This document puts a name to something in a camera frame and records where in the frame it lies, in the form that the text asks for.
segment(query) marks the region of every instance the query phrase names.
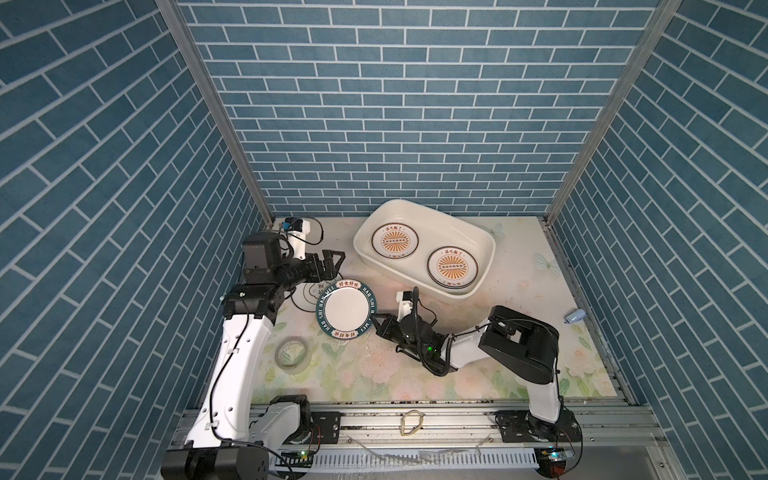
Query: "floral pattern surface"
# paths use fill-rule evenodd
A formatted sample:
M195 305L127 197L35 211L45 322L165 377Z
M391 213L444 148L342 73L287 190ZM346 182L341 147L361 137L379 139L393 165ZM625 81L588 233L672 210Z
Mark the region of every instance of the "floral pattern surface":
M584 324L567 325L563 317L576 306L538 221L533 217L466 219L496 239L491 271L478 292L459 304L422 295L437 313L439 332L459 332L481 324L494 305L505 305L554 325L560 333L560 392L566 397L615 396L605 367ZM396 311L395 293L408 287L368 268L355 253L352 238L363 219L324 218L326 240L320 247L346 251L345 278L363 281L376 295L379 311ZM427 320L429 312L421 312ZM299 375L275 362L276 348L301 337L310 346L309 366ZM304 393L312 402L390 400L526 399L525 383L493 359L483 359L439 378L395 344L371 329L353 340L326 335L314 313L285 302L255 373L253 403L279 395Z

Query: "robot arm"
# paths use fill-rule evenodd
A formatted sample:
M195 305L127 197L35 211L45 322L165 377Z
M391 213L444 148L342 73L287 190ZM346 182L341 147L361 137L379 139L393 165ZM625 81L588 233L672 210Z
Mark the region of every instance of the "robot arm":
M275 399L252 429L249 414L253 374L286 293L299 283L336 278L346 257L334 250L323 250L322 260L306 253L309 231L308 221L288 218L283 231L257 232L243 242L243 282L222 297L223 334L211 382L185 450L166 454L161 468L166 480L252 478L254 472L266 478L261 465L269 464L267 452L291 436L302 436L303 429L308 433L306 396ZM285 256L281 241L288 245Z
M398 293L397 299L397 317L382 314L374 319L377 335L397 343L398 352L438 376L492 357L525 381L531 433L543 439L557 438L563 407L557 379L559 333L552 325L497 305L485 325L444 335L418 315L418 288Z

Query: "small blue object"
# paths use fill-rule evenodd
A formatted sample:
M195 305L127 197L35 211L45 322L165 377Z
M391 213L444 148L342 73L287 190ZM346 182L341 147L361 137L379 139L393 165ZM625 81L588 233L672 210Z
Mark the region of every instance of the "small blue object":
M582 321L587 316L587 313L583 311L582 309L575 310L573 313L569 313L565 317L565 322L570 323L576 323Z

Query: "white basin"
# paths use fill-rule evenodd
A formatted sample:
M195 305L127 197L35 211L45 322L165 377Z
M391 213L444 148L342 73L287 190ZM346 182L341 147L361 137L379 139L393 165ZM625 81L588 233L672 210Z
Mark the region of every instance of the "white basin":
M419 235L415 252L402 259L379 255L371 238L387 223L404 223ZM355 251L366 265L444 302L457 302L472 296L482 285L496 253L493 236L480 227L429 207L407 200L390 200L377 208L362 224L353 241ZM478 264L475 281L462 288L448 288L435 282L427 271L427 259L442 247L466 250Z

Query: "blue brick wall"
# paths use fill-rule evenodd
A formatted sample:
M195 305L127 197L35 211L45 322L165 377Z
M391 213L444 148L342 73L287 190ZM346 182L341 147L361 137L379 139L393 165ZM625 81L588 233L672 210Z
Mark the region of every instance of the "blue brick wall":
M277 215L543 214L656 3L181 2Z
M684 0L556 222L692 478L768 478L766 23Z
M153 0L0 2L0 478L157 474L253 202Z

